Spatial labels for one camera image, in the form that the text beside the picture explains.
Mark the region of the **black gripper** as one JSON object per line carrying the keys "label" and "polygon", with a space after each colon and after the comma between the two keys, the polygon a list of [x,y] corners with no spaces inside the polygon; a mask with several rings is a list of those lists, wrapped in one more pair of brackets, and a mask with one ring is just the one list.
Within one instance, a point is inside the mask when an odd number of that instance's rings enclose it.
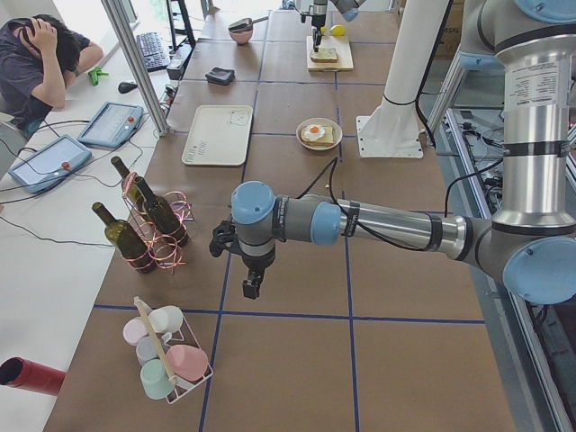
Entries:
{"label": "black gripper", "polygon": [[305,23],[308,18],[311,18],[311,25],[312,25],[312,49],[317,52],[319,50],[321,40],[322,40],[322,31],[321,28],[326,24],[327,16],[323,14],[310,14],[310,13],[303,13],[300,12],[301,22]]}
{"label": "black gripper", "polygon": [[259,297],[266,269],[275,261],[273,239],[262,245],[249,245],[240,239],[232,220],[223,220],[212,230],[209,251],[213,257],[220,257],[224,251],[240,256],[247,267],[247,277],[242,283],[243,295],[249,299]]}

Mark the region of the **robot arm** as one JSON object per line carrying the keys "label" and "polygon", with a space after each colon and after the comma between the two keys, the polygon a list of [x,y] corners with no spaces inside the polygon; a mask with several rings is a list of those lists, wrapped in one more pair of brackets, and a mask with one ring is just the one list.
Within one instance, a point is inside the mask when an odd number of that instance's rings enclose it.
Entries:
{"label": "robot arm", "polygon": [[575,219],[565,209],[572,1],[469,1],[462,53],[494,55],[505,71],[503,201],[489,219],[440,217],[306,193],[277,195],[264,183],[239,185],[231,216],[213,230],[211,254],[229,251],[247,266],[246,297],[259,295],[279,241],[331,245],[339,237],[441,252],[481,269],[524,300],[575,294]]}
{"label": "robot arm", "polygon": [[301,22],[305,23],[310,17],[312,26],[312,48],[315,52],[319,50],[322,41],[321,28],[326,24],[329,4],[332,4],[342,17],[347,21],[353,21],[359,12],[359,8],[365,0],[312,0],[295,1]]}

